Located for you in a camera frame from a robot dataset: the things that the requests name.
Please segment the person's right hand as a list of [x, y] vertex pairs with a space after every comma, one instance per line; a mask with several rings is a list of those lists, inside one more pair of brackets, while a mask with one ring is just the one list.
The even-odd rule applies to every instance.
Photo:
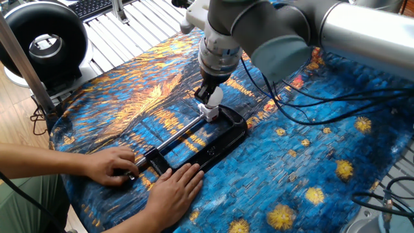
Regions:
[[144, 212], [160, 231], [180, 220], [200, 192], [204, 172], [199, 168], [190, 163], [175, 172], [169, 168], [154, 184]]

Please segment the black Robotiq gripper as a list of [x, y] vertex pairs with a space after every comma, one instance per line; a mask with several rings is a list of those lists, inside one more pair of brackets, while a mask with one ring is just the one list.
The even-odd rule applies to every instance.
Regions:
[[210, 74], [201, 68], [202, 84], [195, 91], [194, 97], [202, 104], [207, 104], [216, 87], [230, 78], [229, 74]]

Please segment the person's left hand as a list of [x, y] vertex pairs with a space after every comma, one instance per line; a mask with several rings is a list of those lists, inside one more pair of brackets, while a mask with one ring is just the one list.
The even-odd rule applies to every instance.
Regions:
[[120, 186], [129, 176], [138, 175], [135, 154], [128, 147], [112, 147], [86, 156], [82, 175], [104, 186]]

